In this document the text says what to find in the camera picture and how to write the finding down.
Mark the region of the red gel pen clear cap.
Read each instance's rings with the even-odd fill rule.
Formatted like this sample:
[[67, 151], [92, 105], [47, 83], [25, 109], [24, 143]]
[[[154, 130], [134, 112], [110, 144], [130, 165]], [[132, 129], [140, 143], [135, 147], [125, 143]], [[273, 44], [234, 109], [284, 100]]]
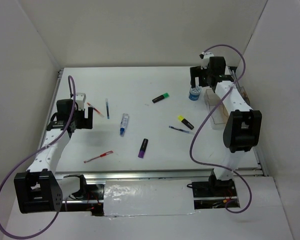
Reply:
[[87, 102], [87, 105], [92, 108], [99, 116], [101, 116], [102, 118], [104, 118], [105, 116], [98, 110], [96, 109], [92, 104], [90, 104], [89, 102]]

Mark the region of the blue gel pen teal end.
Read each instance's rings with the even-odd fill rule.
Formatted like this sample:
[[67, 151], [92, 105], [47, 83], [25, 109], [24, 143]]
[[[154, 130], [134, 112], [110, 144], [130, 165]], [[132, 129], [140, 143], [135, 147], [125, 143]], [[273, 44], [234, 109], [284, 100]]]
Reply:
[[109, 109], [109, 100], [108, 100], [108, 98], [105, 99], [105, 105], [106, 105], [107, 119], [110, 119], [110, 109]]

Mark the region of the blue gel pen clear cap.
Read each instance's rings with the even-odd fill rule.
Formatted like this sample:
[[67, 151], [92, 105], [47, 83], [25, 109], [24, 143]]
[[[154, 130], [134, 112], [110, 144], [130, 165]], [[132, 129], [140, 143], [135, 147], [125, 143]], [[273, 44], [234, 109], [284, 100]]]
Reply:
[[169, 125], [168, 127], [170, 129], [173, 129], [173, 130], [176, 130], [176, 131], [179, 131], [179, 132], [182, 132], [182, 133], [186, 133], [186, 134], [190, 134], [190, 135], [194, 135], [195, 134], [193, 131], [189, 131], [189, 130], [177, 128], [177, 127], [174, 127], [174, 126], [171, 126], [171, 125]]

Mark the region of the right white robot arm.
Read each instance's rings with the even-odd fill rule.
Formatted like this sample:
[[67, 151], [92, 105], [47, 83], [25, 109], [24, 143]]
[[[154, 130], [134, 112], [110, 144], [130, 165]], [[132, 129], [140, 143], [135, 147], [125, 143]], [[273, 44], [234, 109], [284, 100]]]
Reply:
[[200, 54], [200, 66], [190, 69], [190, 84], [210, 87], [220, 101], [212, 109], [223, 105], [228, 113], [223, 131], [223, 144], [228, 149], [221, 164], [211, 164], [208, 190], [213, 196], [220, 196], [230, 185], [235, 170], [247, 153], [258, 144], [262, 123], [262, 113], [252, 109], [236, 87], [235, 79], [226, 73], [226, 60], [211, 52]]

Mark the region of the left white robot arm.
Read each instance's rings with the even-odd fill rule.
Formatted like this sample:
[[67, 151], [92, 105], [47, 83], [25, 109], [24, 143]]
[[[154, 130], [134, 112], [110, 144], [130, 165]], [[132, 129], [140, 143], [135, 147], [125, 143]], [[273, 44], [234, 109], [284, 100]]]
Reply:
[[43, 150], [35, 155], [25, 172], [14, 177], [21, 213], [58, 212], [68, 196], [73, 195], [78, 200], [87, 197], [89, 187], [82, 174], [55, 177], [59, 160], [75, 130], [93, 127], [93, 109], [85, 109], [85, 101], [86, 95], [77, 93], [56, 102], [57, 111], [46, 127]]

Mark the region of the blue round tape dispenser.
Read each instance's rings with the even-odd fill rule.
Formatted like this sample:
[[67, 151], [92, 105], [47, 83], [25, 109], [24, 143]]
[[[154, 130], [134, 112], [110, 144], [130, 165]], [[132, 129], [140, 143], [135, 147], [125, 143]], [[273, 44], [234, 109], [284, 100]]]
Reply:
[[196, 87], [191, 87], [189, 89], [189, 96], [188, 98], [192, 101], [197, 101], [200, 97], [202, 88], [200, 86], [196, 86]]

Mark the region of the green black highlighter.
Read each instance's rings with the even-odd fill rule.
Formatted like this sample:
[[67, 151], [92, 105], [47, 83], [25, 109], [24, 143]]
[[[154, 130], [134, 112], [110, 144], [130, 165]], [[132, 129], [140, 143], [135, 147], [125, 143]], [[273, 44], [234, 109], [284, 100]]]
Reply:
[[157, 103], [159, 101], [162, 101], [162, 100], [168, 98], [169, 96], [170, 95], [166, 92], [166, 93], [161, 94], [161, 95], [157, 96], [156, 98], [152, 99], [152, 102], [155, 104], [155, 103]]

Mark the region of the yellow black highlighter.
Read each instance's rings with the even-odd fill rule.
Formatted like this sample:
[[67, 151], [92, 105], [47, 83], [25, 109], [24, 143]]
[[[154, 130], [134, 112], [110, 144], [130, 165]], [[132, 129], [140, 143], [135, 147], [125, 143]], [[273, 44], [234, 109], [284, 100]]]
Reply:
[[181, 123], [183, 123], [190, 130], [194, 129], [194, 126], [187, 119], [185, 119], [182, 115], [179, 115], [177, 118]]

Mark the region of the clear plastic organizer tray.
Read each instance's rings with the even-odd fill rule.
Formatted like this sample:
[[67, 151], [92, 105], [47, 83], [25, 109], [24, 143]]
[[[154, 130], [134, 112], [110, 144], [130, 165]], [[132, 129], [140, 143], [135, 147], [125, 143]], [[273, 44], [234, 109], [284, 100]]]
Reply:
[[[243, 86], [238, 86], [238, 85], [236, 87], [241, 97], [245, 101], [245, 103], [248, 106], [250, 106], [250, 100], [248, 98], [245, 88]], [[220, 98], [213, 92], [211, 88], [208, 88], [205, 91], [203, 98], [208, 112], [210, 112], [220, 101]], [[209, 118], [211, 128], [213, 130], [224, 129], [228, 121], [228, 117], [229, 117], [228, 111], [226, 110], [224, 105], [221, 104]]]

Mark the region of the purple black highlighter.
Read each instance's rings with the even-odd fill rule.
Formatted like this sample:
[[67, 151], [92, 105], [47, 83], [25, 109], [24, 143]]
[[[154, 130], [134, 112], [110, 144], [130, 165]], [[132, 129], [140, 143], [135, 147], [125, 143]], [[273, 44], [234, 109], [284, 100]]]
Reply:
[[147, 146], [148, 146], [148, 142], [149, 142], [149, 140], [147, 138], [144, 138], [143, 141], [142, 141], [142, 144], [141, 144], [141, 147], [140, 147], [140, 150], [139, 150], [139, 153], [138, 153], [138, 157], [140, 159], [144, 158], [144, 155], [145, 155], [145, 152], [146, 152], [146, 149], [147, 149]]

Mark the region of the white taped front panel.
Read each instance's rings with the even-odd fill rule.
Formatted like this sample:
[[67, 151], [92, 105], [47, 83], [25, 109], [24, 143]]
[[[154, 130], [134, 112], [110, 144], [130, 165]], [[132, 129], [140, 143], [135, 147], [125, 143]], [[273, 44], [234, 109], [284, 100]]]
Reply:
[[190, 180], [107, 181], [103, 212], [107, 217], [178, 216], [195, 212]]

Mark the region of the aluminium front rail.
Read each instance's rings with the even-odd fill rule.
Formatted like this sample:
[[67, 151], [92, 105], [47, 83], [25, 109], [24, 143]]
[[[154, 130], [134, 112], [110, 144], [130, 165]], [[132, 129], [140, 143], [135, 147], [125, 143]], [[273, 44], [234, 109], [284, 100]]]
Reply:
[[179, 170], [124, 170], [124, 171], [58, 171], [57, 179], [66, 176], [84, 175], [87, 180], [160, 180], [160, 179], [194, 179], [208, 178], [211, 169]]

